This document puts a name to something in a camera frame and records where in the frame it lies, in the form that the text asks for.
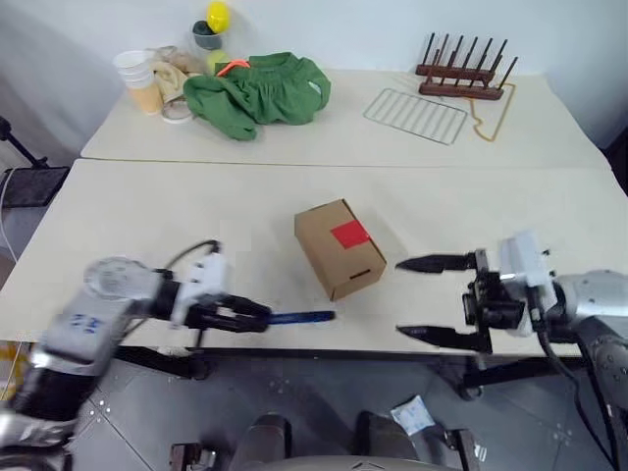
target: white wall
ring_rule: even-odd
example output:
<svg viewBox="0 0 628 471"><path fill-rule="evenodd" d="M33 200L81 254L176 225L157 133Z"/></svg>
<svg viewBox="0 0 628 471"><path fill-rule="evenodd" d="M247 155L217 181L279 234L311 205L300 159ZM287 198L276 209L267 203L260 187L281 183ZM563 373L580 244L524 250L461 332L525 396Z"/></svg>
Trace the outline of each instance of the white wall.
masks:
<svg viewBox="0 0 628 471"><path fill-rule="evenodd" d="M186 44L207 2L3 0L0 114L35 153L72 160L122 92L111 58ZM508 38L506 57L520 56L516 73L547 74L597 145L628 125L626 0L228 3L236 55L291 50L323 67L412 70L432 30Z"/></svg>

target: blue pen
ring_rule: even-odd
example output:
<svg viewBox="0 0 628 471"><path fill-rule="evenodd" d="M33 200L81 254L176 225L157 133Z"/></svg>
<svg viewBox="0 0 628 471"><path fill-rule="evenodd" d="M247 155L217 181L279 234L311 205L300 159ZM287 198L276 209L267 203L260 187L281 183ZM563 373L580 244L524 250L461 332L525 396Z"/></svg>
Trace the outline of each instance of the blue pen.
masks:
<svg viewBox="0 0 628 471"><path fill-rule="evenodd" d="M308 324L311 322L328 322L334 319L336 319L336 312L334 311L289 312L272 315L269 324Z"/></svg>

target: white table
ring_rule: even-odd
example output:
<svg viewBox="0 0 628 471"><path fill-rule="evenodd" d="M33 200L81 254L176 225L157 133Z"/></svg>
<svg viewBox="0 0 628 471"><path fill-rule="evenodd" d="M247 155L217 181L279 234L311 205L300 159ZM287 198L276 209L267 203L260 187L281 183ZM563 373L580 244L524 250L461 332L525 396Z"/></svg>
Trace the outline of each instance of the white table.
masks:
<svg viewBox="0 0 628 471"><path fill-rule="evenodd" d="M422 78L378 71L326 74L332 81L332 96L313 123L259 127L257 138L249 142L230 139L200 119L172 125L160 116L144 116L123 96L81 155L104 160L339 167L609 169L542 76L510 80L517 89L496 142L478 137L469 115L457 141L447 146L362 116L383 89L416 93ZM493 133L505 96L498 102L476 102L485 134ZM469 111L466 99L449 98L444 103Z"/></svg>
<svg viewBox="0 0 628 471"><path fill-rule="evenodd" d="M293 235L293 215L344 197L389 261L382 279L332 305ZM489 249L534 229L558 274L628 272L628 199L607 170L396 169L79 160L0 292L3 339L36 340L93 260L124 254L162 266L208 237L233 266L231 291L277 311L333 307L336 321L265 334L211 331L206 345L434 352L395 325L464 326L473 277L396 271L408 256ZM151 322L128 344L191 345ZM496 353L536 355L534 339L494 332ZM570 347L560 352L574 352Z"/></svg>

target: red square sticker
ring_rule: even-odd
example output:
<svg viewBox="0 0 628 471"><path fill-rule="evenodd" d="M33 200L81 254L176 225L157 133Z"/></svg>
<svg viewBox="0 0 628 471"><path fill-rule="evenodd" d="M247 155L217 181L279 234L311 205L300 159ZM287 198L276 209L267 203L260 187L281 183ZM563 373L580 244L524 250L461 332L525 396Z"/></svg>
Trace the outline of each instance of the red square sticker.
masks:
<svg viewBox="0 0 628 471"><path fill-rule="evenodd" d="M371 239L369 233L366 232L357 220L333 228L332 234L344 248L351 248L355 245L368 242Z"/></svg>

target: cardboard box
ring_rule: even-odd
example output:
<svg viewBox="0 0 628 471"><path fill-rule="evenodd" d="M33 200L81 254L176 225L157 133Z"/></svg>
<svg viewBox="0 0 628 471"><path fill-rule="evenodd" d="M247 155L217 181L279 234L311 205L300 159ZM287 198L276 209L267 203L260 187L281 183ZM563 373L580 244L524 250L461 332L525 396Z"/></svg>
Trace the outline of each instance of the cardboard box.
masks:
<svg viewBox="0 0 628 471"><path fill-rule="evenodd" d="M343 199L294 216L294 235L331 301L372 285L386 268L382 251Z"/></svg>

